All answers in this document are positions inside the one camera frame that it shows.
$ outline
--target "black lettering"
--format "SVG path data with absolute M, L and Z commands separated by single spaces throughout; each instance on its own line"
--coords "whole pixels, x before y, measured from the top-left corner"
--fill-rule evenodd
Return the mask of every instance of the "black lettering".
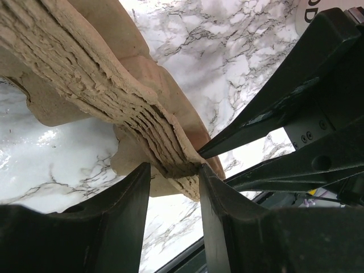
M 318 3 L 320 3 L 320 1 L 321 1 L 321 0 L 317 0 L 316 2 L 313 2 L 312 0 L 309 0 L 309 1 L 308 1 L 308 4 L 309 4 L 311 7 L 313 7 L 313 6 L 317 5 Z
M 316 16 L 316 14 L 317 14 L 317 12 L 319 11 L 319 8 L 318 7 L 315 7 L 314 9 L 306 9 L 306 12 L 305 12 L 305 21 L 307 22 L 307 23 L 309 23 L 310 24 L 310 22 L 313 20 L 313 18 Z M 307 15 L 309 14 L 309 13 L 314 13 L 314 15 L 313 15 L 313 17 L 311 18 L 311 19 L 309 19 L 308 17 L 307 17 Z

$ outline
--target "white marble surface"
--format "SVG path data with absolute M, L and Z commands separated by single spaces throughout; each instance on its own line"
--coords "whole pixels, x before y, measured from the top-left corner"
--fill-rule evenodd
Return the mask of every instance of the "white marble surface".
M 256 95 L 298 36 L 297 0 L 121 0 L 212 136 Z M 0 202 L 62 211 L 109 187 L 117 149 L 96 119 L 41 125 L 25 96 L 0 84 Z M 283 130 L 221 155 L 227 176 L 293 150 Z M 252 198 L 255 193 L 245 193 Z M 154 272 L 202 236 L 200 207 L 182 195 L 151 198 L 141 272 Z

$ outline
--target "marble countertop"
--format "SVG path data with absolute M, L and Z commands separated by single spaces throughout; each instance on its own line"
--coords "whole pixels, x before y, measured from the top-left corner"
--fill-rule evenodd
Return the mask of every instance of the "marble countertop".
M 121 3 L 152 57 L 173 75 L 212 136 L 242 111 L 299 38 L 298 0 Z M 2 204 L 60 212 L 121 179 L 110 168 L 117 150 L 110 124 L 90 118 L 46 127 L 29 112 L 25 99 L 0 82 Z M 220 158 L 229 177 L 292 151 L 280 129 Z M 253 198 L 256 193 L 244 194 Z M 182 195 L 150 198 L 141 272 L 154 272 L 202 236 L 199 206 Z

